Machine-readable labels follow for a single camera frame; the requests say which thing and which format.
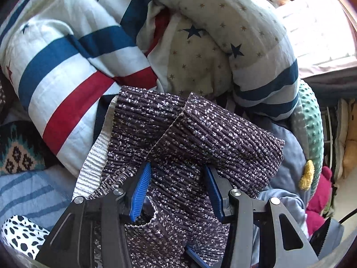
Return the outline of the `grey blue garment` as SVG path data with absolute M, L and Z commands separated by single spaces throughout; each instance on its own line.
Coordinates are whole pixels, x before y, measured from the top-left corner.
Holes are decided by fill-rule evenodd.
M 278 172 L 269 184 L 258 195 L 257 199 L 266 201 L 277 197 L 294 217 L 306 237 L 309 237 L 306 224 L 306 205 L 310 190 L 299 188 L 299 181 L 304 173 L 306 158 L 303 150 L 285 121 L 275 122 L 268 117 L 250 115 L 249 120 L 258 127 L 271 132 L 275 137 L 284 140 L 283 160 Z

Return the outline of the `yellow plush toy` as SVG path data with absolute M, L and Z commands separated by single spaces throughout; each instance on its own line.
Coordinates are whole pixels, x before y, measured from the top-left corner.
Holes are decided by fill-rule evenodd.
M 313 176 L 315 173 L 315 167 L 312 160 L 308 160 L 304 166 L 303 174 L 299 180 L 299 188 L 307 191 L 311 188 L 313 182 Z

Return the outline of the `teal patterned knit sweater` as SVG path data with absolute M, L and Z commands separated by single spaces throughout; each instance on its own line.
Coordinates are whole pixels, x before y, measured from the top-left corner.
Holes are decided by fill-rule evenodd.
M 1 126 L 1 175 L 41 171 L 58 163 L 32 122 Z

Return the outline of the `pink plush item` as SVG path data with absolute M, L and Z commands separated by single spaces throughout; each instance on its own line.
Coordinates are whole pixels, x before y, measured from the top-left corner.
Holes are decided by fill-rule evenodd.
M 307 214 L 307 228 L 309 236 L 317 231 L 325 222 L 322 212 L 325 209 L 332 194 L 332 171 L 329 167 L 323 166 L 320 174 L 318 186 L 315 194 L 309 201 L 306 209 Z

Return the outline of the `dark floral pleated garment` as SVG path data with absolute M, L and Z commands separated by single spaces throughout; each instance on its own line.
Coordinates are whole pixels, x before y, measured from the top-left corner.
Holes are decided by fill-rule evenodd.
M 224 254 L 229 228 L 214 216 L 202 168 L 215 166 L 256 197 L 277 173 L 283 148 L 283 140 L 196 94 L 126 86 L 109 107 L 74 193 L 102 197 L 150 162 L 144 215 L 125 228 L 133 266 L 186 267 L 187 245 L 213 264 Z

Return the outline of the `red white blue striped quilt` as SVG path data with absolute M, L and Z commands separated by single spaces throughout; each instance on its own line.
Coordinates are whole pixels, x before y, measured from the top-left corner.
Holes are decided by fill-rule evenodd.
M 1 73 L 74 176 L 100 99 L 123 86 L 227 97 L 274 120 L 298 101 L 298 64 L 266 0 L 1 0 Z

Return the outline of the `green dotted pillow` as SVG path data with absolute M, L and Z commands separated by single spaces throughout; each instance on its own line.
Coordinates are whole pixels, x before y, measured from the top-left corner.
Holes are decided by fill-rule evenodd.
M 291 115 L 291 127 L 306 160 L 313 163 L 310 195 L 314 196 L 322 171 L 324 134 L 318 100 L 311 87 L 302 79 L 299 81 L 297 105 Z

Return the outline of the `black white spotted cloth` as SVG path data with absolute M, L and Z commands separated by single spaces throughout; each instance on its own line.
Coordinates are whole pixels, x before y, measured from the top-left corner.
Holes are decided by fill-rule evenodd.
M 1 226 L 1 240 L 18 252 L 35 259 L 50 232 L 27 217 L 14 215 Z

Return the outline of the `blue striped bed sheet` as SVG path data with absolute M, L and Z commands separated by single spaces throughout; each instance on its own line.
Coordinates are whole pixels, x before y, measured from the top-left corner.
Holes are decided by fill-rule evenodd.
M 76 177 L 59 165 L 1 176 L 1 224 L 20 215 L 51 230 L 70 204 L 75 184 Z

